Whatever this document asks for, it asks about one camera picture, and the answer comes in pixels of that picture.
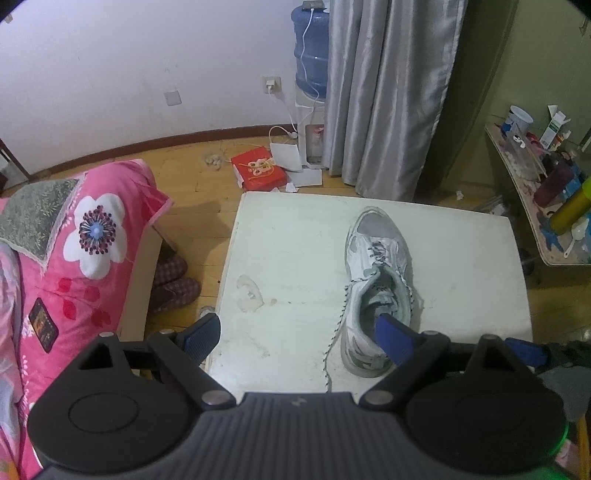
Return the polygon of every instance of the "bed frame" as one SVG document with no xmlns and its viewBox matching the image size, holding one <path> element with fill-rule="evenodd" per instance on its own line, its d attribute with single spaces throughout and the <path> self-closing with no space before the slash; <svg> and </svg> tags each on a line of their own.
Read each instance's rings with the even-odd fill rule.
<svg viewBox="0 0 591 480">
<path fill-rule="evenodd" d="M 148 227 L 142 235 L 117 329 L 120 340 L 144 339 L 150 292 L 163 241 L 176 250 L 175 244 L 158 224 Z"/>
</svg>

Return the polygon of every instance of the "white cup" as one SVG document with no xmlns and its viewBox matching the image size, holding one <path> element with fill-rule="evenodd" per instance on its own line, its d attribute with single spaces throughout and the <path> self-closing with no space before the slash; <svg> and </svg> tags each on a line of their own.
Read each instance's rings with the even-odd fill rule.
<svg viewBox="0 0 591 480">
<path fill-rule="evenodd" d="M 517 105 L 511 105 L 509 108 L 509 115 L 503 124 L 503 130 L 508 132 L 511 129 L 511 125 L 517 124 L 519 130 L 525 135 L 530 129 L 531 124 L 534 123 L 534 119 L 529 113 Z"/>
</svg>

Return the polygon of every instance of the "yellow bottle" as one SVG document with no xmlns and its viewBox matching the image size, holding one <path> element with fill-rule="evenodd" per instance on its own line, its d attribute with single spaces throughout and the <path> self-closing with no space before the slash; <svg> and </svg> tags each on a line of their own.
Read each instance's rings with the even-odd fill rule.
<svg viewBox="0 0 591 480">
<path fill-rule="evenodd" d="M 573 224 L 591 209 L 591 177 L 550 217 L 550 228 L 556 235 L 566 233 Z"/>
</svg>

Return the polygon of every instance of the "shoe insole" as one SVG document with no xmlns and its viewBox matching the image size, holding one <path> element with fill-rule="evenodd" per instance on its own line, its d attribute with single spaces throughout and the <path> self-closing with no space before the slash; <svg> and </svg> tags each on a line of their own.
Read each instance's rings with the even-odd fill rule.
<svg viewBox="0 0 591 480">
<path fill-rule="evenodd" d="M 375 321 L 383 313 L 393 317 L 398 311 L 394 294 L 394 281 L 390 275 L 381 271 L 380 276 L 361 298 L 359 323 L 365 335 L 375 342 Z"/>
</svg>

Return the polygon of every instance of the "gray curtain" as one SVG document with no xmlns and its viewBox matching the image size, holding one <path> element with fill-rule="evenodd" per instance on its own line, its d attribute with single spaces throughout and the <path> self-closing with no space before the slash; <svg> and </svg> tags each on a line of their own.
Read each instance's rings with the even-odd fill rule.
<svg viewBox="0 0 591 480">
<path fill-rule="evenodd" d="M 331 2 L 323 165 L 362 196 L 412 200 L 466 2 Z"/>
</svg>

